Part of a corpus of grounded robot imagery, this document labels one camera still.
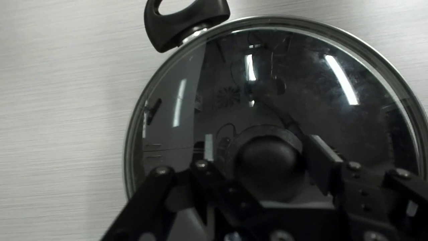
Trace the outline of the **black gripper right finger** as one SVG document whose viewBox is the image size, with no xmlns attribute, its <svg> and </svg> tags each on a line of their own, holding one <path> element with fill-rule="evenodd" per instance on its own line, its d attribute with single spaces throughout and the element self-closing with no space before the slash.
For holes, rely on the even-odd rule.
<svg viewBox="0 0 428 241">
<path fill-rule="evenodd" d="M 428 182 L 405 169 L 376 173 L 345 161 L 318 135 L 305 135 L 310 178 L 333 197 L 350 241 L 428 241 Z"/>
</svg>

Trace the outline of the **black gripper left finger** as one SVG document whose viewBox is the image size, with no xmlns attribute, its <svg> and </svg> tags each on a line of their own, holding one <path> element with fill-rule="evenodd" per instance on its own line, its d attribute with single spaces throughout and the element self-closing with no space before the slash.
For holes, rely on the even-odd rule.
<svg viewBox="0 0 428 241">
<path fill-rule="evenodd" d="M 128 200 L 100 241 L 167 241 L 179 212 L 194 209 L 211 241 L 224 241 L 232 233 L 214 198 L 198 174 L 216 177 L 208 161 L 195 161 L 184 172 L 155 168 Z"/>
</svg>

